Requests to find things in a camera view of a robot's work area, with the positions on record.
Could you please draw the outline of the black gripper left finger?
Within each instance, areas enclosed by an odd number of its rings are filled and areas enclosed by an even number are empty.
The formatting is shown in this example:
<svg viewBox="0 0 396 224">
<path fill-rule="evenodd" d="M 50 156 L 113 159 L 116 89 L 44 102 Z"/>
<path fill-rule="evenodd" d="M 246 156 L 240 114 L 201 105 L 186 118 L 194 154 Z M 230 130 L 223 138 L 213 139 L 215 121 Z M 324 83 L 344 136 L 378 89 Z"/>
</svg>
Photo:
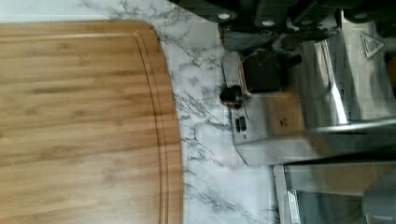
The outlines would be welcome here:
<svg viewBox="0 0 396 224">
<path fill-rule="evenodd" d="M 294 7 L 308 0 L 169 0 L 189 12 L 234 30 L 280 28 Z"/>
</svg>

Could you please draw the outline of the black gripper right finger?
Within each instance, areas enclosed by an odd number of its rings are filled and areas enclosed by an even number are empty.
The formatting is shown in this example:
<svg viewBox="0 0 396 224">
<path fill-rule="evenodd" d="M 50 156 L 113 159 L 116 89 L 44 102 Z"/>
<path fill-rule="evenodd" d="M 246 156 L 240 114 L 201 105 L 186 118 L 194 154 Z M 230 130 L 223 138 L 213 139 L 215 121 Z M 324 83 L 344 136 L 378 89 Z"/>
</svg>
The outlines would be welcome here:
<svg viewBox="0 0 396 224">
<path fill-rule="evenodd" d="M 396 36 L 396 0 L 320 0 L 324 7 L 344 11 L 344 18 L 353 23 L 373 22 L 381 37 Z"/>
</svg>

